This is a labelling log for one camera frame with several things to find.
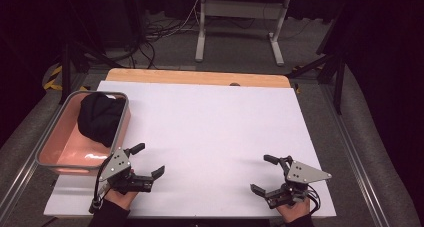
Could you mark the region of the black cloth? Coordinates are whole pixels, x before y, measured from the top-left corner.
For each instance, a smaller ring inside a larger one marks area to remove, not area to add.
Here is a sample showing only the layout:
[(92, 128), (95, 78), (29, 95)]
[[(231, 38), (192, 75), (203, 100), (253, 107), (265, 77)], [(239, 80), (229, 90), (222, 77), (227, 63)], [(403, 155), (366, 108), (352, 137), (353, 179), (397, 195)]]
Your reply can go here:
[(95, 92), (87, 95), (80, 104), (77, 118), (80, 133), (110, 148), (125, 107), (124, 98), (109, 98)]

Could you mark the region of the person's right hand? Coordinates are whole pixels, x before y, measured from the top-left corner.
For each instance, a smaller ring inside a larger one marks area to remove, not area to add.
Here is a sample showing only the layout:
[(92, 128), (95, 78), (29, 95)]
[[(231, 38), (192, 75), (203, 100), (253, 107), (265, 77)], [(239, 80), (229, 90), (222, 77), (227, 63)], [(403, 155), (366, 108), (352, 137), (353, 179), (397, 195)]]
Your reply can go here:
[(293, 206), (281, 205), (277, 207), (277, 211), (285, 223), (291, 223), (310, 213), (310, 199), (305, 198), (303, 202), (295, 203)]

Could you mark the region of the pink bin with grey rim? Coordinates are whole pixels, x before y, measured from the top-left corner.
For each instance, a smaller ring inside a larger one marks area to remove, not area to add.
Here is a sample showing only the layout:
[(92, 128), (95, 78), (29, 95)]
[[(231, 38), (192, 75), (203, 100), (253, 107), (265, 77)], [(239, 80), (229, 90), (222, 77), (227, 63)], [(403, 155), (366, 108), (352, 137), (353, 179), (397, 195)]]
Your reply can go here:
[[(101, 92), (109, 98), (126, 100), (114, 141), (110, 148), (83, 136), (77, 124), (81, 101), (89, 94)], [(95, 175), (102, 162), (123, 143), (131, 118), (129, 99), (121, 92), (76, 91), (70, 94), (43, 138), (36, 161), (59, 175)]]

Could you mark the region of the white table cover sheet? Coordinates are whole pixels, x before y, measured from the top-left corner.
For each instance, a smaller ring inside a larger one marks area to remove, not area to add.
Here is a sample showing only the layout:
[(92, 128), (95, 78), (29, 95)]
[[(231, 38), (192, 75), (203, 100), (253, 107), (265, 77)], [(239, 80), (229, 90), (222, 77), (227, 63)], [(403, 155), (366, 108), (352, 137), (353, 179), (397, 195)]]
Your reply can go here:
[(123, 145), (146, 147), (132, 167), (165, 173), (132, 203), (133, 218), (268, 218), (276, 216), (253, 184), (272, 191), (283, 170), (266, 154), (320, 165), (291, 88), (103, 81), (127, 95), (131, 118)]

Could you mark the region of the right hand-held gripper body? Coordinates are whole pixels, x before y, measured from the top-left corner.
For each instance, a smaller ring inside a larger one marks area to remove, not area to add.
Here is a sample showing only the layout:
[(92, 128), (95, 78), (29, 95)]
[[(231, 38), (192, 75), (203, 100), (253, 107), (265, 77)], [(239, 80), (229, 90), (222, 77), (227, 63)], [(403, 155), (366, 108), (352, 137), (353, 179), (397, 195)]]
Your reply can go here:
[(293, 206), (295, 203), (303, 202), (305, 198), (309, 198), (315, 204), (313, 209), (319, 210), (321, 199), (311, 184), (329, 180), (332, 175), (296, 161), (291, 156), (280, 159), (281, 163), (278, 165), (283, 169), (284, 183), (279, 189), (266, 193), (264, 199), (268, 206), (271, 209), (281, 205)]

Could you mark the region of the aluminium floor rail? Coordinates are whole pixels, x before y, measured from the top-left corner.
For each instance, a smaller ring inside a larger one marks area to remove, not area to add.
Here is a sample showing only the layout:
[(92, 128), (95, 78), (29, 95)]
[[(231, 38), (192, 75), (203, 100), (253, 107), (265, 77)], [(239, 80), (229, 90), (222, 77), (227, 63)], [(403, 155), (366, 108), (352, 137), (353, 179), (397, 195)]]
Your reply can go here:
[(340, 133), (349, 164), (351, 166), (356, 182), (360, 188), (361, 194), (367, 205), (375, 227), (391, 227), (387, 216), (380, 204), (380, 201), (376, 195), (374, 186), (366, 172), (366, 169), (360, 159), (360, 156), (353, 143), (353, 140), (348, 132), (343, 117), (336, 111), (336, 108), (334, 107), (331, 88), (327, 85), (321, 85), (320, 89), (324, 96), (324, 100), (328, 108), (330, 109), (331, 116)]
[(0, 227), (4, 227), (38, 168), (35, 160), (57, 116), (61, 93), (48, 91), (0, 149)]

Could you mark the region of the person's left hand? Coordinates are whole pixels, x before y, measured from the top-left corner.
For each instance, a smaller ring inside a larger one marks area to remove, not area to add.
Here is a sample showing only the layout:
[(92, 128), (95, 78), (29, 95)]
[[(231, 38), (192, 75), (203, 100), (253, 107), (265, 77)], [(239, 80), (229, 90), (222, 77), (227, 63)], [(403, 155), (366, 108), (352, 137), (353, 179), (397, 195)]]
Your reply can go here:
[(110, 189), (104, 199), (118, 205), (124, 210), (129, 210), (137, 195), (137, 192), (127, 192), (126, 194), (122, 194), (119, 191)]

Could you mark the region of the wooden table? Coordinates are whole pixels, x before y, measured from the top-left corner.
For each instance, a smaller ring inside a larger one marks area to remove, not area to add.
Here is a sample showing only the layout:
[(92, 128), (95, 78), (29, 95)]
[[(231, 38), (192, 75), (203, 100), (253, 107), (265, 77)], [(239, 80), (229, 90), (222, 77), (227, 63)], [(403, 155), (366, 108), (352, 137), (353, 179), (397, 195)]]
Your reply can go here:
[(290, 88), (279, 75), (113, 68), (107, 81)]

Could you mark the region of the yellow black hazard tape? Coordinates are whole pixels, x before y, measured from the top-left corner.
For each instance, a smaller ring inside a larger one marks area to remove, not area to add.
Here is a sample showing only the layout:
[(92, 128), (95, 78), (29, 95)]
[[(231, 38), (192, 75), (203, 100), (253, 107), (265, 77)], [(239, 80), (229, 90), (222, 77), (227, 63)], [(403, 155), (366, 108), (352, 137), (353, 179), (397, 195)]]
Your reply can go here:
[(55, 67), (53, 69), (53, 71), (51, 72), (50, 76), (48, 77), (46, 83), (43, 85), (43, 88), (45, 90), (62, 90), (62, 85), (61, 84), (56, 84), (55, 81), (56, 79), (59, 77), (59, 75), (61, 74), (62, 71), (62, 66), (59, 65), (57, 67)]

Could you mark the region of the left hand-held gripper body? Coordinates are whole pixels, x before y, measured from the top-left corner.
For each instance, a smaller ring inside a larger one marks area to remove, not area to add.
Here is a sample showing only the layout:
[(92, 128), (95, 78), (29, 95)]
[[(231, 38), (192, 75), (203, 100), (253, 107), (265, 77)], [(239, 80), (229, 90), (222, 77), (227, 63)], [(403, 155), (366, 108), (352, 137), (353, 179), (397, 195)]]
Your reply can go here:
[(105, 161), (105, 166), (100, 172), (98, 180), (106, 181), (108, 186), (122, 194), (127, 192), (150, 192), (154, 179), (151, 176), (138, 176), (132, 172), (129, 157), (125, 154), (126, 149), (119, 147)]

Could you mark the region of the black metal stand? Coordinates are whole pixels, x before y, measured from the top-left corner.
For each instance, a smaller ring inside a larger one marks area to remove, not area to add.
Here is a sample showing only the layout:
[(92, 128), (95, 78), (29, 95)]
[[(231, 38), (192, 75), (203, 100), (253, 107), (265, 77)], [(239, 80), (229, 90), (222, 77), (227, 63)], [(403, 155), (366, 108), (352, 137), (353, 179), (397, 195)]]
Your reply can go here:
[(71, 77), (72, 69), (75, 69), (77, 73), (87, 73), (90, 69), (89, 56), (92, 56), (96, 61), (109, 67), (116, 66), (116, 63), (105, 55), (78, 41), (67, 40), (62, 44), (62, 92), (60, 104), (63, 104), (75, 89), (74, 81)]
[(295, 79), (318, 68), (320, 70), (316, 80), (319, 84), (329, 84), (332, 80), (335, 81), (333, 106), (336, 113), (341, 114), (341, 98), (345, 74), (345, 61), (341, 54), (324, 55), (305, 66), (294, 68), (291, 73), (287, 74), (287, 77)]

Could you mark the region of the white metal stand frame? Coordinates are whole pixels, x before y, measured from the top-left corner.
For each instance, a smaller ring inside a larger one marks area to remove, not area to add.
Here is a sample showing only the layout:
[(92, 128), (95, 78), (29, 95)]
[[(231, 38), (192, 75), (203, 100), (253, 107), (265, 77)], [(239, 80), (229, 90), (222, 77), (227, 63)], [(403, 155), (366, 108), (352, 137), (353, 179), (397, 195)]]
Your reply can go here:
[(234, 17), (262, 20), (275, 20), (273, 31), (267, 34), (268, 41), (278, 66), (284, 66), (285, 61), (278, 43), (283, 23), (289, 8), (290, 0), (281, 3), (259, 3), (229, 0), (200, 0), (200, 20), (195, 61), (202, 62), (204, 59), (206, 41), (206, 17)]

